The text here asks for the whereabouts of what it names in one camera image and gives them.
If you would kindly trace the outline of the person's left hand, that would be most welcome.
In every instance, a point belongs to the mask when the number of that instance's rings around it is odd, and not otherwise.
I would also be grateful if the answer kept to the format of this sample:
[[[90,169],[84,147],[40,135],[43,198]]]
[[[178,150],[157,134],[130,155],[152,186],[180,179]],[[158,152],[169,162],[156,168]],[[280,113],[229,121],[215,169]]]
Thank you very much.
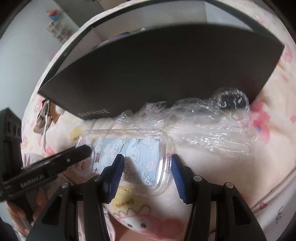
[[[36,196],[37,206],[33,212],[33,221],[31,222],[31,225],[33,225],[35,221],[38,219],[38,216],[42,212],[43,208],[46,206],[47,202],[48,202],[48,198],[47,198],[46,192],[43,188],[40,188]],[[25,227],[25,225],[22,222],[22,218],[26,219],[25,212],[16,204],[10,201],[6,203],[6,209],[12,221],[15,223],[14,228],[17,231],[19,231],[24,237],[27,237],[29,234],[29,230]]]

